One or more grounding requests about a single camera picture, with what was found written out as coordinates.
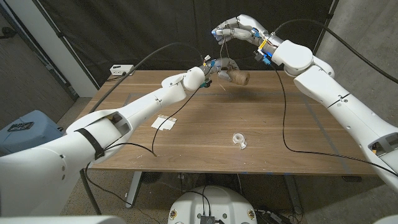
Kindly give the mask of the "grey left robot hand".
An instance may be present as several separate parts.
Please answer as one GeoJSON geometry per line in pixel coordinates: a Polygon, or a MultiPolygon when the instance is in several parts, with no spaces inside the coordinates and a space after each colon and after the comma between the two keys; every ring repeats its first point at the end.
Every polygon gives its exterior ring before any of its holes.
{"type": "Polygon", "coordinates": [[[238,64],[233,59],[227,57],[208,60],[203,65],[200,65],[199,68],[205,74],[205,80],[210,80],[213,74],[217,74],[219,78],[228,82],[233,81],[232,76],[221,70],[239,70],[238,64]]]}

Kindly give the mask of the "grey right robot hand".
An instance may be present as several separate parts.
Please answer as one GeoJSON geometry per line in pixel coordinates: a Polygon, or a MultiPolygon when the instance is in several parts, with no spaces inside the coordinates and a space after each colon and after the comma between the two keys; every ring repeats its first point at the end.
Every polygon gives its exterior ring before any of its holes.
{"type": "Polygon", "coordinates": [[[270,53],[273,53],[284,41],[274,33],[268,33],[257,20],[245,14],[222,22],[211,31],[211,34],[219,45],[231,39],[239,39],[270,53]]]}

